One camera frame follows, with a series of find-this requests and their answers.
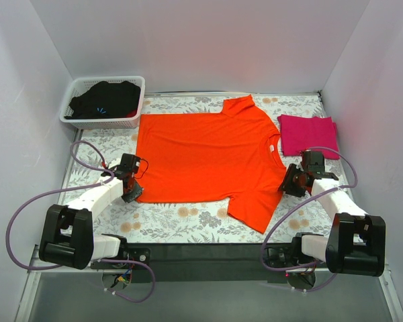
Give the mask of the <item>orange t shirt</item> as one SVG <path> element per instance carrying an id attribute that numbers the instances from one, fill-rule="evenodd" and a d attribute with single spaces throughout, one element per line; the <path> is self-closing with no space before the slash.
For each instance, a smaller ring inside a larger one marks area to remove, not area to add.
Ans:
<path id="1" fill-rule="evenodd" d="M 218 113 L 143 115 L 141 203 L 228 199 L 229 216 L 264 233 L 281 200 L 286 168 L 280 132 L 251 96 L 227 99 Z"/>

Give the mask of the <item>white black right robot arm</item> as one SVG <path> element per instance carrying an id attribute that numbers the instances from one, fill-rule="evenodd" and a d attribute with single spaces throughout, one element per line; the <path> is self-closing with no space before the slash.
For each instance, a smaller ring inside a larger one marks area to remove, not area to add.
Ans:
<path id="1" fill-rule="evenodd" d="M 319 196 L 332 220 L 327 237 L 297 233 L 291 242 L 291 259 L 296 264 L 324 262 L 330 272 L 381 276 L 385 266 L 386 223 L 358 207 L 340 187 L 339 178 L 325 170 L 321 151 L 302 152 L 301 167 L 290 164 L 280 190 L 287 195 Z"/>

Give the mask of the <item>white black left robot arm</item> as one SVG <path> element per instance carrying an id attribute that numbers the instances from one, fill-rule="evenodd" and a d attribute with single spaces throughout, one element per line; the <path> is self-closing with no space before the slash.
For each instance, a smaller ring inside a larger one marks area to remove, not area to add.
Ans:
<path id="1" fill-rule="evenodd" d="M 39 257 L 44 262 L 82 270 L 102 259 L 128 260 L 126 238 L 95 235 L 93 222 L 117 199 L 130 203 L 143 192 L 136 175 L 142 158 L 123 154 L 104 170 L 93 188 L 65 205 L 52 205 L 46 212 Z"/>

